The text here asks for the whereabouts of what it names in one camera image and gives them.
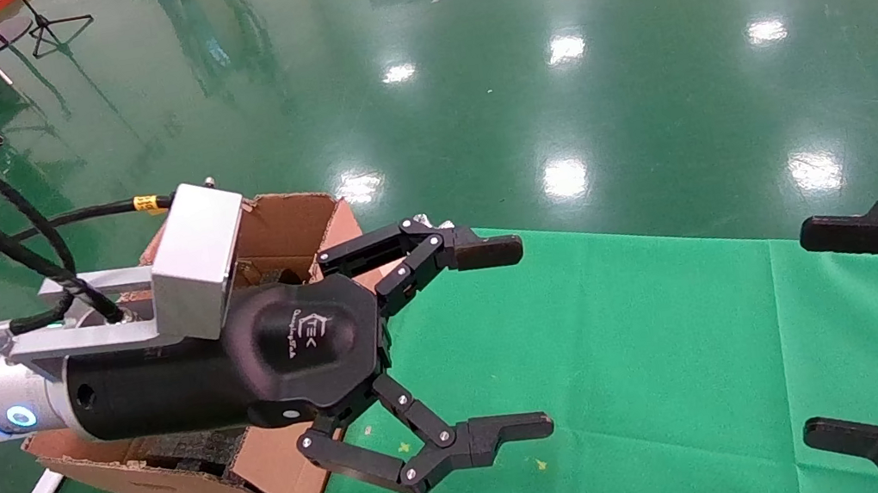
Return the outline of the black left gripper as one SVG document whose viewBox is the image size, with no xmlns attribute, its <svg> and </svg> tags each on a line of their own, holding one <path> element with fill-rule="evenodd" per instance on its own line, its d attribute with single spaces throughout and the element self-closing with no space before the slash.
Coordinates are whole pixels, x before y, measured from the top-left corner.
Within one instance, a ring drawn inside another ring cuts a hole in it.
<svg viewBox="0 0 878 493">
<path fill-rule="evenodd" d="M 494 465 L 507 442 L 547 438 L 554 423 L 527 412 L 450 426 L 382 375 L 389 367 L 382 317 L 398 314 L 443 270 L 516 266 L 523 251 L 517 235 L 402 219 L 320 251 L 318 269 L 331 278 L 239 289 L 217 340 L 72 356 L 71 413 L 81 432 L 101 441 L 317 418 L 297 443 L 309 463 L 390 491 L 429 493 L 453 471 Z M 388 265 L 375 295 L 352 280 Z M 333 437 L 375 399 L 423 443 L 412 458 Z"/>
</svg>

